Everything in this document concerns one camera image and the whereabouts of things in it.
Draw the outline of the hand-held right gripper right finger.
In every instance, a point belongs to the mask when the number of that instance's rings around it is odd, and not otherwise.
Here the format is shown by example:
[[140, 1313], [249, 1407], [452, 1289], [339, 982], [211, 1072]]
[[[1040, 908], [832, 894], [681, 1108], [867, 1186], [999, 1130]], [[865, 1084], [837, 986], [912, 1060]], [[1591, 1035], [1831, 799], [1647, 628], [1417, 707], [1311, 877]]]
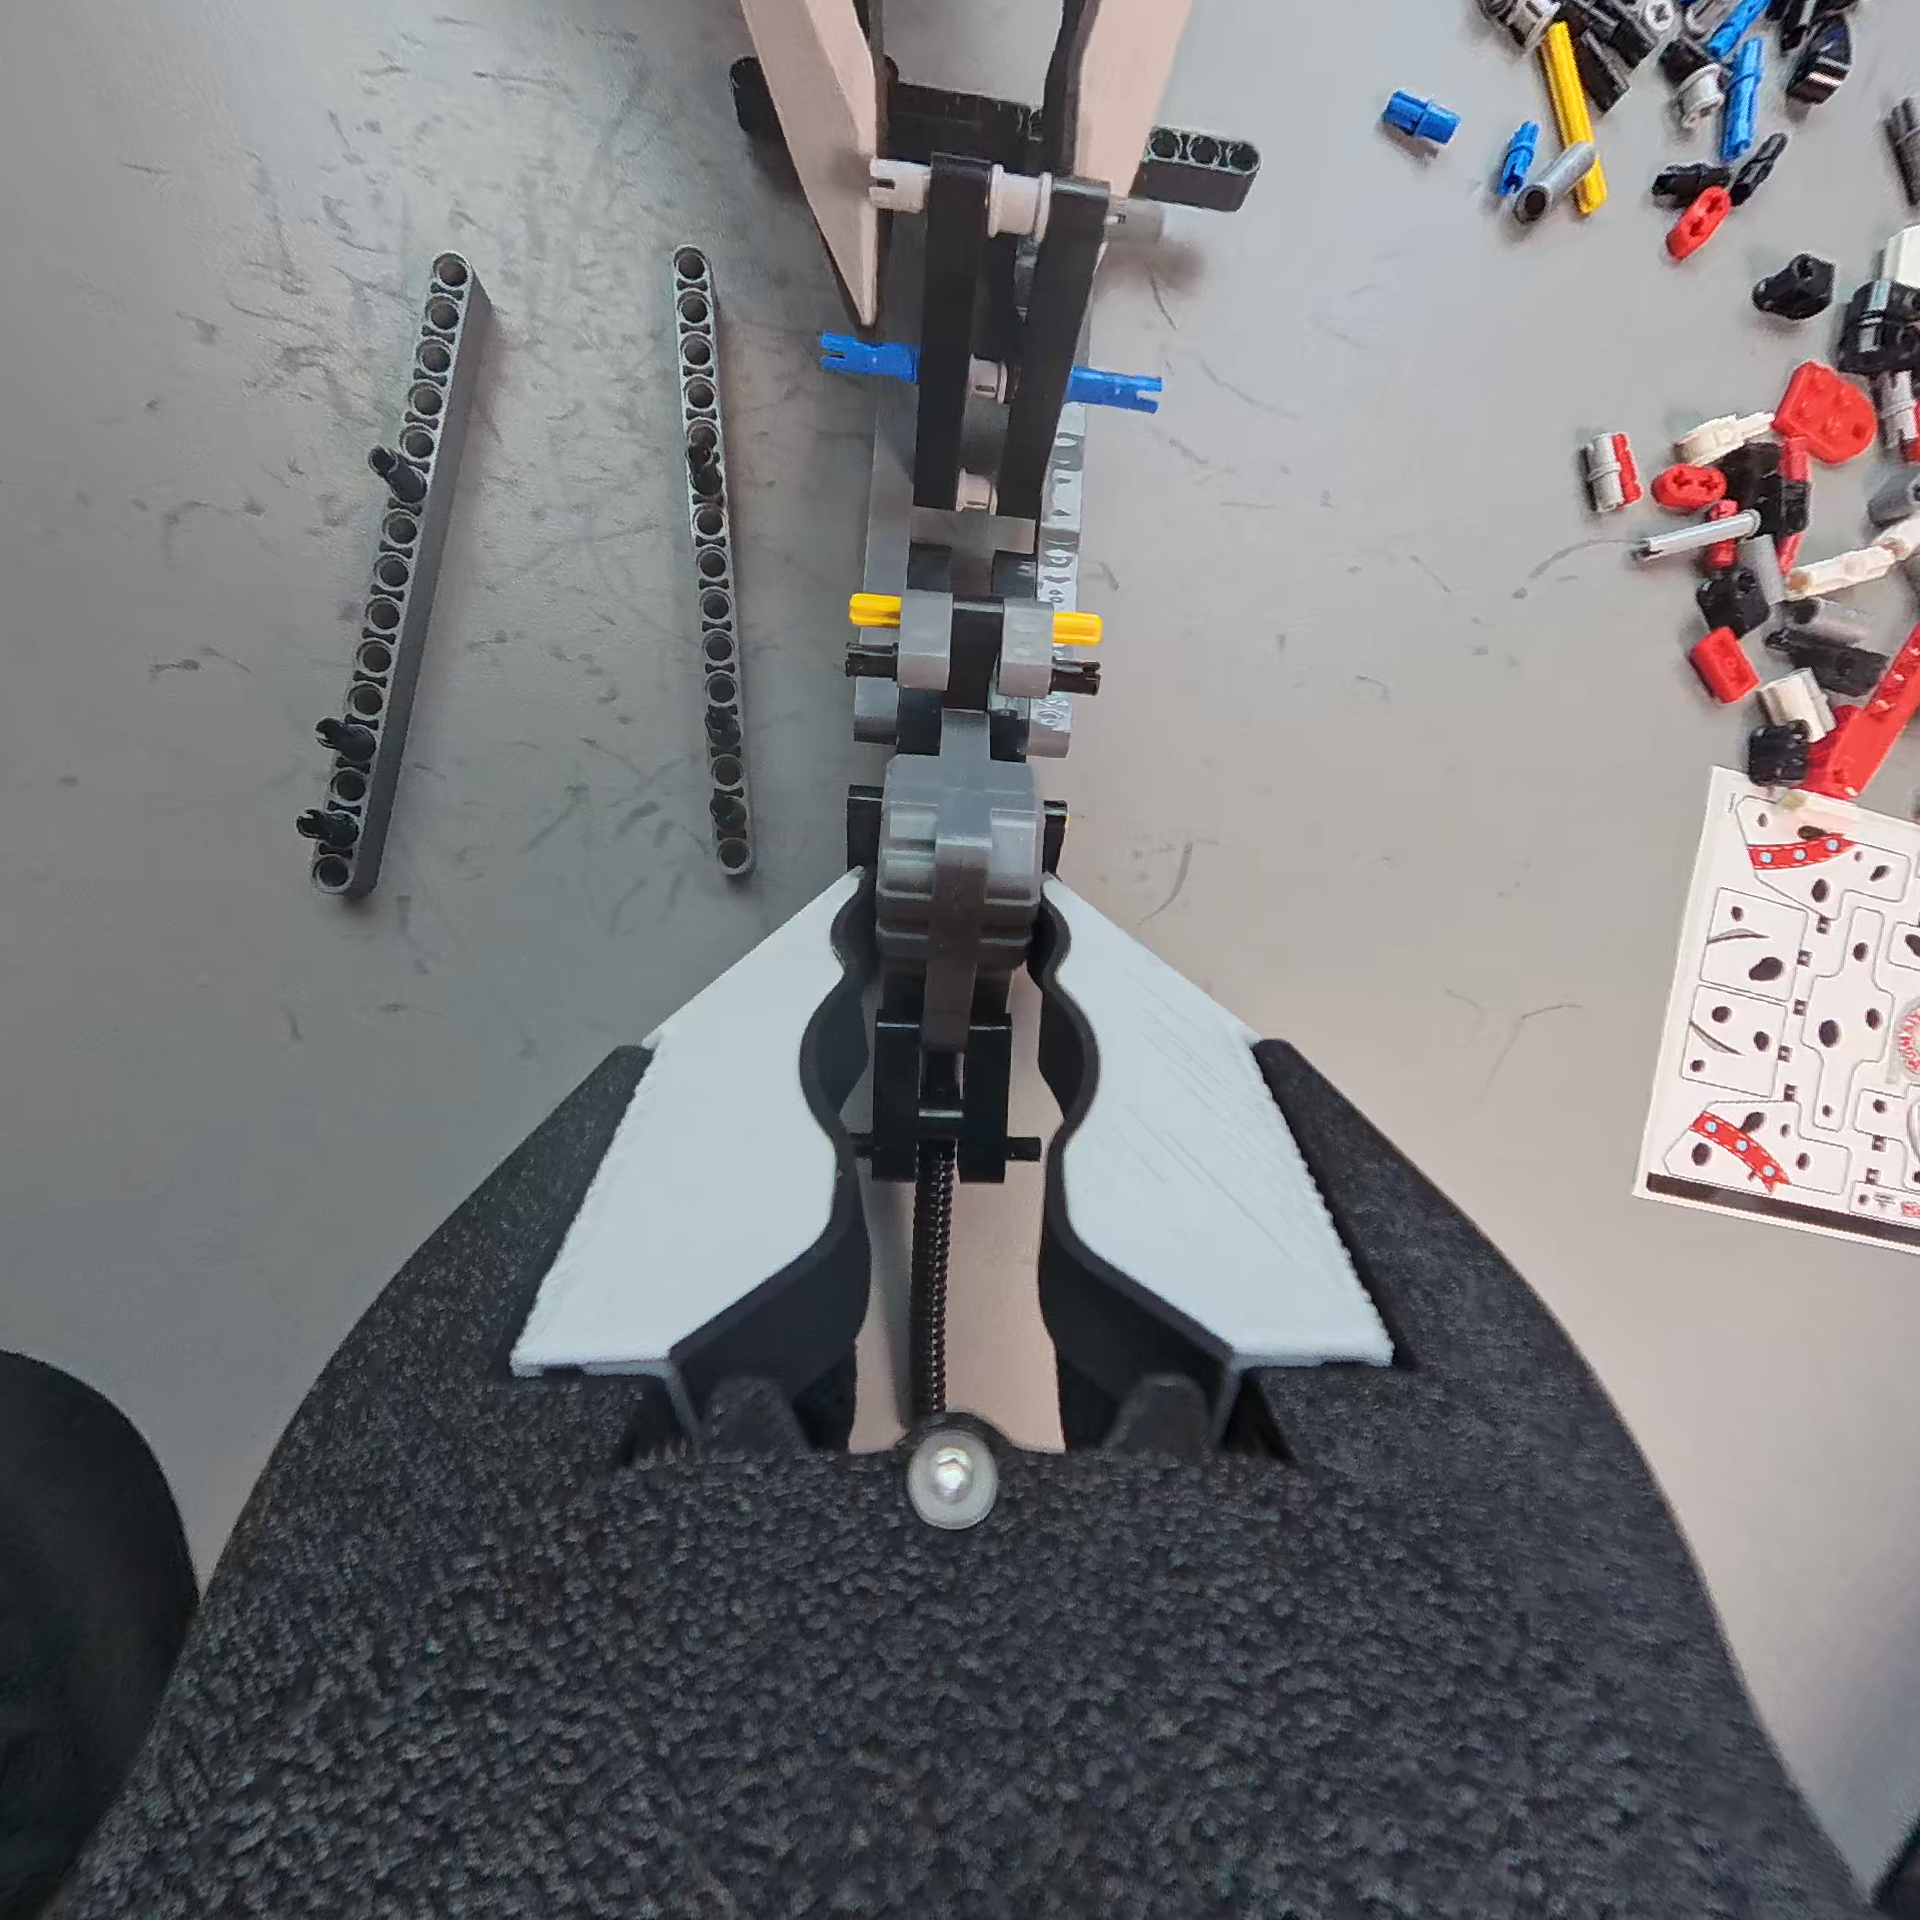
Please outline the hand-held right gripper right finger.
[[1067, 1444], [1102, 1444], [1148, 1378], [1191, 1383], [1224, 1436], [1256, 1374], [1393, 1366], [1259, 1037], [1056, 877], [1032, 973], [1059, 1108], [1038, 1302]]

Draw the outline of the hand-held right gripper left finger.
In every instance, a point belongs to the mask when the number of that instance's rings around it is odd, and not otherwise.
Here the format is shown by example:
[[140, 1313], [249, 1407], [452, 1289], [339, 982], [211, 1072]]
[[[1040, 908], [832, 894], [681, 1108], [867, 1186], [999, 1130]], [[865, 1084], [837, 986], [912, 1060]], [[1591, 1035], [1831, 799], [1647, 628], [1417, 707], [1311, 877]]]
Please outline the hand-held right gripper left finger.
[[871, 879], [814, 902], [641, 1047], [623, 1115], [508, 1351], [516, 1378], [735, 1378], [851, 1427], [871, 1289], [846, 1108], [869, 1066]]

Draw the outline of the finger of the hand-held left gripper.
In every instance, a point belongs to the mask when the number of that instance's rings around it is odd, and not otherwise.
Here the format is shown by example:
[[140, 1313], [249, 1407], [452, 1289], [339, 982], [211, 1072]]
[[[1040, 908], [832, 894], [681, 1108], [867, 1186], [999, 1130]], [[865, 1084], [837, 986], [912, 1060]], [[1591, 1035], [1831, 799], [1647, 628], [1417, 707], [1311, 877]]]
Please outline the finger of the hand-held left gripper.
[[880, 319], [882, 75], [856, 2], [743, 2], [781, 135], [859, 326]]
[[1132, 191], [1193, 2], [1062, 2], [1044, 84], [1044, 169]]

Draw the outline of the toy truck chassis assembly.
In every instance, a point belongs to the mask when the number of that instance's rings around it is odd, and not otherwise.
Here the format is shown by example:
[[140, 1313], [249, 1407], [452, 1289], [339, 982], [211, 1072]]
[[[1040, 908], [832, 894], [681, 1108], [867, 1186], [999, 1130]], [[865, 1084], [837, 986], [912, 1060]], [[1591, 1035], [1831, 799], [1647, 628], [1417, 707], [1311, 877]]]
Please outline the toy truck chassis assembly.
[[[927, 1420], [950, 1404], [956, 1189], [1044, 1160], [1040, 1139], [1009, 1130], [1009, 994], [1067, 836], [1035, 761], [1065, 753], [1070, 702], [1102, 678], [1083, 660], [1094, 642], [1067, 636], [1070, 606], [1040, 599], [1065, 419], [1097, 403], [1158, 409], [1153, 379], [1083, 371], [1097, 267], [1136, 213], [1239, 210], [1259, 155], [1153, 126], [1123, 199], [1045, 175], [1044, 100], [903, 83], [880, 8], [857, 13], [882, 75], [880, 319], [822, 340], [829, 371], [877, 387], [849, 678], [856, 738], [890, 760], [877, 787], [849, 794], [880, 961], [856, 1153], [871, 1179], [912, 1184], [905, 1390]], [[733, 65], [733, 96], [743, 128], [790, 163], [755, 54]]]

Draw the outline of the long grey perforated beam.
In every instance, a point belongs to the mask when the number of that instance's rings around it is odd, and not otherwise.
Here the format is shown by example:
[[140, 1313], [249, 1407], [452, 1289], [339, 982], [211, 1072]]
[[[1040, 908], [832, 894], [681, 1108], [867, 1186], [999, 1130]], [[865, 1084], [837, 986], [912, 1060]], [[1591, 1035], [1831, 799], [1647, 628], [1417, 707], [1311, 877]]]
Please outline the long grey perforated beam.
[[[718, 355], [718, 291], [708, 253], [680, 243], [673, 253], [673, 300], [676, 328], [676, 391], [681, 409], [681, 452], [690, 430], [706, 422], [723, 449], [726, 490], [718, 497], [696, 497], [690, 490], [687, 465], [687, 534], [691, 543], [693, 578], [693, 658], [700, 674], [700, 725], [706, 744], [708, 821], [712, 859], [720, 872], [740, 882], [755, 872], [755, 800], [747, 777], [744, 717], [743, 717], [743, 642], [735, 608], [733, 515], [723, 408], [723, 370]], [[706, 711], [731, 709], [740, 717], [743, 749], [737, 756], [708, 753]], [[752, 835], [744, 841], [720, 841], [712, 832], [712, 794], [740, 795], [752, 812]]]

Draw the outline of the long grey beam with pins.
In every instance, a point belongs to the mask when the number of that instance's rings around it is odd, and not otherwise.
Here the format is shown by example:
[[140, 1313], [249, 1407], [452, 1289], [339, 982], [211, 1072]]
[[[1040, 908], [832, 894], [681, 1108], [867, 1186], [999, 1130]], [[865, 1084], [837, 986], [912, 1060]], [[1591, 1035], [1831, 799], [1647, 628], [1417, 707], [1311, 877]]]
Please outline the long grey beam with pins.
[[379, 753], [361, 767], [320, 744], [331, 761], [317, 808], [352, 809], [361, 821], [346, 850], [305, 840], [314, 886], [332, 900], [370, 896], [384, 870], [488, 328], [492, 302], [475, 266], [463, 253], [438, 253], [428, 266], [400, 424], [385, 444], [425, 472], [426, 495], [405, 507], [384, 488], [352, 674], [328, 713], [375, 730]]

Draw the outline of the yellow axle rod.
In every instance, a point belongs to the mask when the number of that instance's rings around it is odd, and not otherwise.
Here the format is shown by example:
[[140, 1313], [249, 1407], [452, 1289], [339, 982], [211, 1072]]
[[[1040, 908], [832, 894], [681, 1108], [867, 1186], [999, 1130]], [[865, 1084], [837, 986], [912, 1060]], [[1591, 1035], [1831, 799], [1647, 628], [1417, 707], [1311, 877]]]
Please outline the yellow axle rod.
[[1553, 17], [1553, 23], [1548, 25], [1547, 35], [1540, 42], [1540, 64], [1547, 78], [1553, 126], [1564, 143], [1564, 149], [1574, 149], [1580, 146], [1591, 146], [1594, 149], [1594, 155], [1591, 158], [1591, 166], [1570, 188], [1574, 207], [1582, 217], [1593, 217], [1604, 205], [1609, 188], [1597, 158], [1597, 132], [1588, 107], [1586, 84], [1580, 79], [1575, 64], [1574, 37], [1565, 23], [1562, 23], [1559, 17]]

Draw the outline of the pile of blue black pins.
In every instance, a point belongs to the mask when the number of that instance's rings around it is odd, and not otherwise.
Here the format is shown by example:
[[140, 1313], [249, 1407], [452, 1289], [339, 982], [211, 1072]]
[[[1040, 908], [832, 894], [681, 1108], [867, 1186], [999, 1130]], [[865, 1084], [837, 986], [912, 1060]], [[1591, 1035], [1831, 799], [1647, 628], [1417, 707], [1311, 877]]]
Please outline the pile of blue black pins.
[[1674, 210], [1711, 193], [1740, 207], [1766, 185], [1787, 147], [1787, 132], [1758, 131], [1772, 58], [1786, 104], [1813, 110], [1851, 78], [1854, 55], [1853, 2], [1477, 2], [1475, 13], [1541, 78], [1540, 42], [1553, 17], [1565, 23], [1594, 131], [1654, 65], [1674, 128], [1715, 137], [1711, 160], [1653, 179], [1651, 199]]

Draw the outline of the white sticker sheet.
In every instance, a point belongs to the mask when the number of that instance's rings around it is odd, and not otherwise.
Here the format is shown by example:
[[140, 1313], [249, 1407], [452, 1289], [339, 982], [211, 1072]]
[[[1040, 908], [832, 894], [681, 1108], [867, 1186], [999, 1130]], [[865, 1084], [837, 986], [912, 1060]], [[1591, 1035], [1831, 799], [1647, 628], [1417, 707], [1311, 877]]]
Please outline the white sticker sheet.
[[1917, 827], [1712, 771], [1638, 1196], [1917, 1249]]

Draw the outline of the pile of toy brick pieces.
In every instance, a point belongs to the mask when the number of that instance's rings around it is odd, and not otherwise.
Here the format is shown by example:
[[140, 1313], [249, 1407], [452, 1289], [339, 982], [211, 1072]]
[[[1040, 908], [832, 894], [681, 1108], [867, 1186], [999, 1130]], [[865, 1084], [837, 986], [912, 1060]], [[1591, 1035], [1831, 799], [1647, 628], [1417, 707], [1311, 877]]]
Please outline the pile of toy brick pieces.
[[[1695, 684], [1715, 707], [1748, 709], [1745, 774], [1769, 791], [1862, 803], [1916, 735], [1917, 632], [1878, 635], [1865, 595], [1916, 591], [1917, 566], [1917, 229], [1896, 229], [1839, 313], [1828, 359], [1800, 361], [1771, 409], [1721, 416], [1642, 470], [1623, 434], [1582, 444], [1597, 515], [1653, 503], [1674, 524], [1632, 544], [1638, 564], [1695, 570]], [[1888, 455], [1866, 530], [1813, 556], [1813, 482], [1872, 452]]]

